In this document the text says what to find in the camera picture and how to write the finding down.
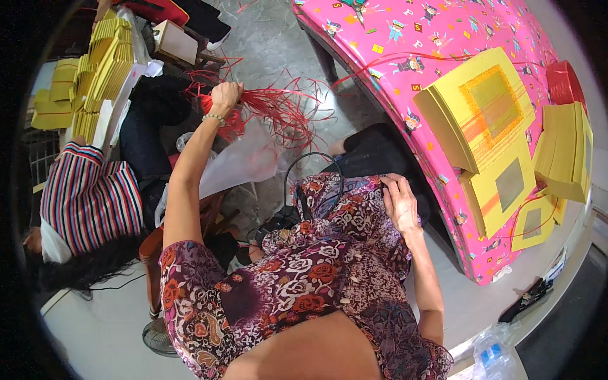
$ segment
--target table leg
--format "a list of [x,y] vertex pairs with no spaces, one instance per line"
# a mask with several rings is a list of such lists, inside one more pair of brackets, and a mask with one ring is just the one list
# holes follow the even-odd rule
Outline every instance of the table leg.
[[306,36],[308,37],[308,41],[310,41],[310,45],[313,46],[314,53],[319,60],[321,70],[323,70],[323,74],[325,74],[327,83],[333,84],[337,82],[339,78],[336,72],[336,62],[334,61],[334,58],[310,34],[306,33]]

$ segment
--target pink wrapping paper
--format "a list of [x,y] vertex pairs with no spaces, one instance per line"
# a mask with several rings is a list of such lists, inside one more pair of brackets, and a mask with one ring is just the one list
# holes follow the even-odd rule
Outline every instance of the pink wrapping paper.
[[372,0],[362,9],[363,25],[354,9],[339,1],[295,0],[293,11],[355,72],[383,55],[407,52],[404,58],[371,67],[359,77],[401,130],[420,163],[441,206],[465,275],[479,285],[490,283],[497,271],[522,252],[511,252],[509,237],[517,213],[494,237],[479,237],[458,181],[460,169],[449,164],[412,101],[416,91],[462,60],[436,60],[417,54],[459,57],[502,47],[536,110],[536,120],[525,132],[532,155],[542,129],[542,107],[550,102],[545,67],[548,59],[557,58],[534,15],[520,0]]

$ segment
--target woman's right hand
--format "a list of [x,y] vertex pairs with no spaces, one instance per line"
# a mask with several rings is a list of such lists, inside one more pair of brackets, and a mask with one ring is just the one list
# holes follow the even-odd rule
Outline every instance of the woman's right hand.
[[384,207],[395,228],[406,239],[421,234],[423,230],[418,224],[418,202],[405,177],[391,173],[380,181],[387,186],[382,189]]
[[243,94],[243,82],[220,83],[211,91],[213,103],[210,114],[226,116],[234,108]]

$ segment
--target scissors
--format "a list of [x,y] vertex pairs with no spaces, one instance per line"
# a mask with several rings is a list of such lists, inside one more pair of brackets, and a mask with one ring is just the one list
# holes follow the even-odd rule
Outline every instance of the scissors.
[[367,0],[340,0],[341,3],[348,5],[354,10],[359,22],[363,27],[365,27],[365,24],[363,23],[363,13],[361,12],[361,7],[365,6],[366,1]]

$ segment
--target purple floral dress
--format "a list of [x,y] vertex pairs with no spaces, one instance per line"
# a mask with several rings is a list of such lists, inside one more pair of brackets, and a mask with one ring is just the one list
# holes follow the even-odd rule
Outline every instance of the purple floral dress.
[[379,176],[299,180],[313,219],[269,233],[261,260],[230,276],[206,247],[181,241],[160,259],[173,346],[200,379],[273,334],[341,309],[369,339],[387,379],[445,379],[448,351],[420,336],[402,281],[411,253],[386,215]]

